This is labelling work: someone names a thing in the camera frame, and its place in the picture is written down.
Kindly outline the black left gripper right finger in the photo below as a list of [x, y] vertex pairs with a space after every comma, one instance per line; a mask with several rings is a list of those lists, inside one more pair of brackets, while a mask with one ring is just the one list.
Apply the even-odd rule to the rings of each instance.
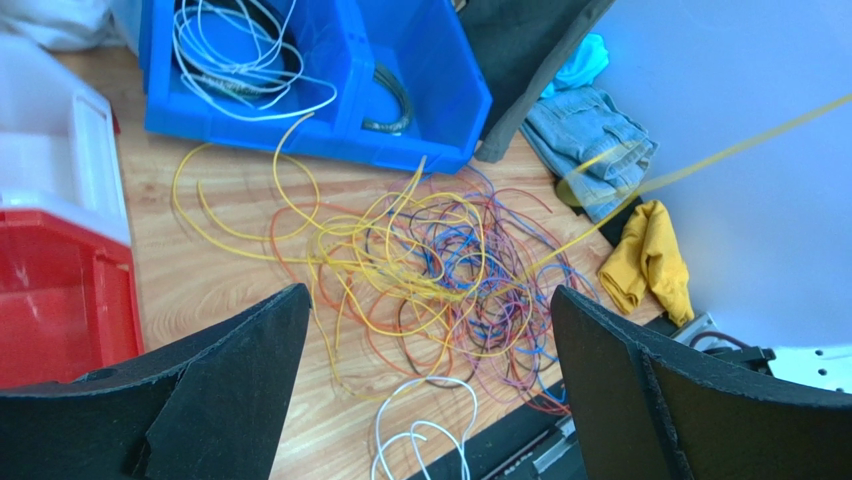
[[847, 479], [851, 397], [702, 353], [561, 286], [552, 327], [591, 479]]

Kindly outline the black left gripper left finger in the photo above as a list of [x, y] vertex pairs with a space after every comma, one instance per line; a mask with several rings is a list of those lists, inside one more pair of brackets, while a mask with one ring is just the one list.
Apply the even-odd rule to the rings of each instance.
[[69, 383], [1, 393], [5, 479], [266, 479], [312, 301], [293, 284]]

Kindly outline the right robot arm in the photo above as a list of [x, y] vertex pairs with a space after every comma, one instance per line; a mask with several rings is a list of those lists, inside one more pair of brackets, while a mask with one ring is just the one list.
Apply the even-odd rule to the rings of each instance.
[[773, 349], [766, 372], [559, 287], [551, 316], [592, 479], [847, 479], [851, 349]]

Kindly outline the yellow cloth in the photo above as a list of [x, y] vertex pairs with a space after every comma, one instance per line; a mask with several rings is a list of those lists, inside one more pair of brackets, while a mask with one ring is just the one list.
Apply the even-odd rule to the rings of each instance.
[[689, 270], [669, 211], [658, 200], [635, 208], [619, 244], [599, 269], [598, 279], [622, 314], [631, 314], [652, 293], [676, 326], [696, 318], [688, 288]]

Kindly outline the red storage bin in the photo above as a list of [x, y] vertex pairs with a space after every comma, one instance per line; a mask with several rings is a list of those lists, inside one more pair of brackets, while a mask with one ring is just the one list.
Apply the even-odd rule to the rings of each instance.
[[2, 211], [2, 388], [67, 383], [143, 352], [131, 247], [45, 211]]

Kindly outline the light blue jeans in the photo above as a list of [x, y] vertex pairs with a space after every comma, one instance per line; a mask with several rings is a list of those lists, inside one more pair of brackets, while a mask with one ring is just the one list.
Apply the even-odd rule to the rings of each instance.
[[594, 86], [539, 100], [520, 131], [593, 222], [638, 188], [658, 148], [644, 127]]

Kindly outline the white storage bin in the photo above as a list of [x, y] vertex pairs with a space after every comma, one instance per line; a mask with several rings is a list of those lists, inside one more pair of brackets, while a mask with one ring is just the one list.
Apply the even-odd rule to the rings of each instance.
[[34, 42], [1, 36], [1, 207], [129, 246], [110, 103]]

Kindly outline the teal cloth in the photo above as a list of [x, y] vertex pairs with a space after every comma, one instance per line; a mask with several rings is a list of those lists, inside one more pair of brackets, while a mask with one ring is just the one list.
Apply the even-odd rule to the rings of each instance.
[[592, 85], [609, 64], [610, 54], [603, 36], [588, 34], [545, 87], [540, 99]]

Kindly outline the blue divided bin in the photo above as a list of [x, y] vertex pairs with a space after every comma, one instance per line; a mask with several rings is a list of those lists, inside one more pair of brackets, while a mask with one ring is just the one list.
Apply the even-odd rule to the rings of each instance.
[[146, 1], [153, 133], [453, 174], [492, 97], [448, 1]]

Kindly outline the olive green garment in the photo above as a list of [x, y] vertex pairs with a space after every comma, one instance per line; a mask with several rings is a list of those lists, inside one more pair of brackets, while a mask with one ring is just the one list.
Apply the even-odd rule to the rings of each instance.
[[474, 158], [502, 160], [541, 93], [613, 0], [479, 0], [458, 12], [493, 103]]

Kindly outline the white cloth on floor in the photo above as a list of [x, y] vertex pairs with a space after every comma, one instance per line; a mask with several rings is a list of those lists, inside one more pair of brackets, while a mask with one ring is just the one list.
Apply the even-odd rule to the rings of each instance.
[[1, 0], [1, 29], [52, 51], [127, 47], [137, 53], [142, 7], [126, 0]]

